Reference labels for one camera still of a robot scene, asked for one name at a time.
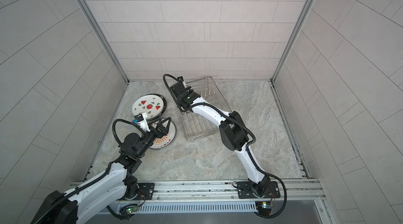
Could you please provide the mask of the dark striped rim plate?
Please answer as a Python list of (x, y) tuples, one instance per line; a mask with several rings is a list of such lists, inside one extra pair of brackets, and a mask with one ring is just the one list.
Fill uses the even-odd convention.
[(160, 94), (151, 93), (149, 94), (149, 101), (147, 104), (147, 114), (148, 120), (154, 120), (162, 116), (166, 110), (167, 101), (165, 97)]

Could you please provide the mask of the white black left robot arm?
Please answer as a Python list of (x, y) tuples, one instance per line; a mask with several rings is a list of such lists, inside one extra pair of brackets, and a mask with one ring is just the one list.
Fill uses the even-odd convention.
[(157, 121), (150, 126), (146, 114), (135, 116), (133, 121), (116, 119), (112, 123), (112, 134), (119, 146), (119, 157), (110, 162), (103, 173), (63, 193), (50, 193), (34, 216), (34, 224), (84, 224), (104, 208), (119, 220), (130, 220), (134, 211), (125, 209), (114, 212), (110, 204), (125, 199), (140, 202), (141, 207), (151, 199), (152, 189), (142, 189), (134, 177), (141, 165), (142, 157), (154, 144), (169, 134), (172, 119)]

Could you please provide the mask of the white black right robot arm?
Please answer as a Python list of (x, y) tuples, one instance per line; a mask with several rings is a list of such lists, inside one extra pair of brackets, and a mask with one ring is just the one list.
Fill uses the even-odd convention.
[(219, 128), (222, 143), (237, 154), (247, 171), (251, 191), (255, 196), (263, 197), (270, 185), (270, 176), (255, 160), (250, 145), (256, 138), (245, 127), (239, 113), (229, 113), (215, 107), (180, 81), (168, 86), (168, 90), (181, 112), (201, 115)]

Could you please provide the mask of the white watermelon plate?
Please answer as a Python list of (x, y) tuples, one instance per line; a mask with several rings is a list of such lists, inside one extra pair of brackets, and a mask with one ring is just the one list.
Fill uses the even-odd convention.
[(160, 117), (166, 110), (166, 99), (160, 94), (147, 94), (138, 98), (131, 107), (133, 116), (141, 113), (147, 114), (147, 121)]

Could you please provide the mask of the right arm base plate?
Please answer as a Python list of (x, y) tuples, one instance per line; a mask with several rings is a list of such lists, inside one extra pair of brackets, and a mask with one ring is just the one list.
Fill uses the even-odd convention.
[(267, 187), (255, 184), (251, 181), (237, 182), (239, 199), (253, 198), (280, 198), (280, 189), (278, 183), (271, 181)]

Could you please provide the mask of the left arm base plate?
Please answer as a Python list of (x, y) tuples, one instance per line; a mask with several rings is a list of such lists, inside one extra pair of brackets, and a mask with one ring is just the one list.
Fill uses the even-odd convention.
[(125, 200), (152, 200), (154, 193), (154, 183), (139, 183), (127, 187)]

